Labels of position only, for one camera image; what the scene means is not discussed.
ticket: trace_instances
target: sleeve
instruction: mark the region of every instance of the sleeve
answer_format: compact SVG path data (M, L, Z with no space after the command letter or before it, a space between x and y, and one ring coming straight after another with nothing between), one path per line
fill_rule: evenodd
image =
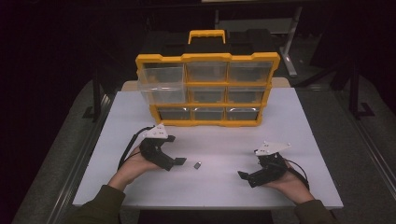
M67 219L67 224L99 224L119 222L118 214L125 194L118 189L103 185L96 197L84 203L75 214Z
M294 213L302 224L338 224L320 200L298 204Z

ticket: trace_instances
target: person's right hand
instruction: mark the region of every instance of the person's right hand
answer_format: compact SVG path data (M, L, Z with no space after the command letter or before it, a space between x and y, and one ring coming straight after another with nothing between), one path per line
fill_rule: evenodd
M121 168L111 177L108 185L114 189L124 191L126 186L149 170L160 169L151 161L147 161L140 153L140 145L136 147L125 160Z
M315 200L314 196L309 192L304 183L289 171L287 171L278 180L264 184L263 186L279 190L296 204Z

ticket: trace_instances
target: white tabletop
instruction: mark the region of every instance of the white tabletop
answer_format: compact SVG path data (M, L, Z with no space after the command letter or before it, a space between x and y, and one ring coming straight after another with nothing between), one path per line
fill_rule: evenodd
M104 129L92 154L73 204L94 198L116 172L122 152L133 134L154 125L139 92L118 92ZM321 157L299 99L292 88L273 88L259 127L217 126L171 127L176 137L164 143L163 152L172 158L187 158L170 172L150 171L126 190L123 205L151 209L277 209L293 203L273 189L252 189L237 171L261 169L253 150L263 141L291 143L281 155L300 164L308 175L313 195L328 208L343 206ZM135 145L143 139L136 140ZM193 165L200 161L197 170Z

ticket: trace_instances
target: clear plastic drawer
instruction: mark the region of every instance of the clear plastic drawer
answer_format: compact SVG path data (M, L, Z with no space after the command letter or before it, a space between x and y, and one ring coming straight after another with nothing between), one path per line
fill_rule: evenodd
M144 63L139 77L146 83L182 82L184 80L183 63Z
M191 118L190 109L187 107L159 107L161 119L187 120Z
M225 87L190 87L191 103L224 103Z
M187 79L191 82L225 81L227 63L224 62L192 62L186 63Z
M187 102L183 67L143 69L137 87L150 105Z
M266 82L272 62L230 63L229 82Z
M223 107L196 107L192 110L192 117L196 120L222 120Z
M227 120L256 120L260 109L258 107L227 107Z
M264 87L229 87L228 103L259 104L264 91Z

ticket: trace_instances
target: small metal object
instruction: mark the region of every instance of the small metal object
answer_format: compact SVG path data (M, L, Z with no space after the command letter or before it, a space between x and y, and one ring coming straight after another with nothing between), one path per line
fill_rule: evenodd
M198 168L201 166L201 162L198 161L197 163L195 163L194 168L198 170Z

